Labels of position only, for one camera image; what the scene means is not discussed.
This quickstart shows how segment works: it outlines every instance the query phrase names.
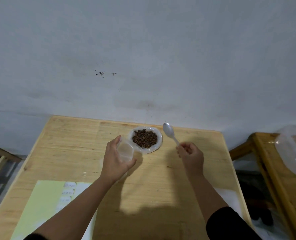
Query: black shirt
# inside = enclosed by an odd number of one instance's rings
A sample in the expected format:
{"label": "black shirt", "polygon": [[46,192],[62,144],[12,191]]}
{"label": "black shirt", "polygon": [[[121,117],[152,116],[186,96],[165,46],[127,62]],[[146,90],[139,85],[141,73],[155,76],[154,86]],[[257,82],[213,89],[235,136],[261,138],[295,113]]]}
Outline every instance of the black shirt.
{"label": "black shirt", "polygon": [[[206,224],[207,235],[210,240],[217,239],[247,239],[261,238],[241,217],[230,207],[223,207],[211,215]],[[47,240],[39,234],[30,234],[24,240]]]}

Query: spoon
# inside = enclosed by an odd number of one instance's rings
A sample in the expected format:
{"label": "spoon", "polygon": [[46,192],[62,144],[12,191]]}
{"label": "spoon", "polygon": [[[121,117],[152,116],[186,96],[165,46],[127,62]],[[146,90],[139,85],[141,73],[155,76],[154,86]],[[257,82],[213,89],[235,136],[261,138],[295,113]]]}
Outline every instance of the spoon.
{"label": "spoon", "polygon": [[162,129],[165,132],[167,137],[172,138],[175,141],[175,143],[179,145],[179,141],[177,141],[177,139],[174,137],[174,129],[172,128],[171,125],[169,125],[169,123],[164,123],[164,125],[162,126]]}

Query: person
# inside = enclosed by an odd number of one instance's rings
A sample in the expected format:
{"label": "person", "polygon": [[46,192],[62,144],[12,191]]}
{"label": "person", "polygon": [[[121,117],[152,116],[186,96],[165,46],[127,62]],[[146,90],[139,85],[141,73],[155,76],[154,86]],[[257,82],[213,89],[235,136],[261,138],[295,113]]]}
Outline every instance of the person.
{"label": "person", "polygon": [[[120,160],[117,151],[120,137],[107,144],[100,177],[25,240],[82,238],[105,194],[136,163],[135,158],[128,162]],[[209,239],[261,239],[204,177],[202,151],[192,142],[182,142],[176,149],[205,219]]]}

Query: person's right arm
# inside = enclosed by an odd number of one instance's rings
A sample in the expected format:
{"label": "person's right arm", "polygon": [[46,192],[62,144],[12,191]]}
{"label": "person's right arm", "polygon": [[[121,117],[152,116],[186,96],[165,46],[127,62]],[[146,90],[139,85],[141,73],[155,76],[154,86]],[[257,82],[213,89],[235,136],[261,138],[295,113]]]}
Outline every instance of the person's right arm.
{"label": "person's right arm", "polygon": [[261,239],[250,226],[222,199],[204,177],[204,155],[192,142],[182,142],[176,147],[195,192],[199,208],[206,222],[210,240]]}

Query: forearm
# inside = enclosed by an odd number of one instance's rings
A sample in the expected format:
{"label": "forearm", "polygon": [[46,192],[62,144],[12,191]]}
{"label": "forearm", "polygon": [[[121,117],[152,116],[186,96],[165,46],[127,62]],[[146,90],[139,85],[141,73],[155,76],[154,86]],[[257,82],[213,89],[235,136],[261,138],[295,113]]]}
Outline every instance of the forearm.
{"label": "forearm", "polygon": [[189,181],[195,192],[205,222],[217,210],[228,206],[203,175],[190,177]]}
{"label": "forearm", "polygon": [[91,218],[112,182],[98,178],[71,203],[41,225],[34,233],[48,240],[77,240],[85,233]]}

